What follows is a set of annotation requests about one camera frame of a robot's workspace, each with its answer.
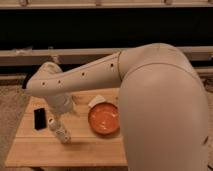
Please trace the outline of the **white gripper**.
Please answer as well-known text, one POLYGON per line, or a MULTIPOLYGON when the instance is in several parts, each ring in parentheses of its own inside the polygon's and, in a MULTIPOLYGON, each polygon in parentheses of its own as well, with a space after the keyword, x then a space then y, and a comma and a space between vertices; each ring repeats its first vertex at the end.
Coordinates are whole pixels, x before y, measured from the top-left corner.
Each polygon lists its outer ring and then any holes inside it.
POLYGON ((50 111, 54 114, 53 118, 56 121, 60 121, 61 115, 73 110, 73 101, 68 94, 57 94, 47 97, 47 104, 50 111))

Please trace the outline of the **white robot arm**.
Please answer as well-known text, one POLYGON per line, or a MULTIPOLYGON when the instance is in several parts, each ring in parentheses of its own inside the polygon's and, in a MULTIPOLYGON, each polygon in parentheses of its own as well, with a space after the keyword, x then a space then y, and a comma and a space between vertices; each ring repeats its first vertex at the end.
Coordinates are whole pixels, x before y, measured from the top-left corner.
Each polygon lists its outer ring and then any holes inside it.
POLYGON ((118 111, 129 171, 207 171, 209 106, 183 52, 164 43, 124 50, 63 72, 44 63, 26 91, 55 109, 67 93, 119 89, 118 111))

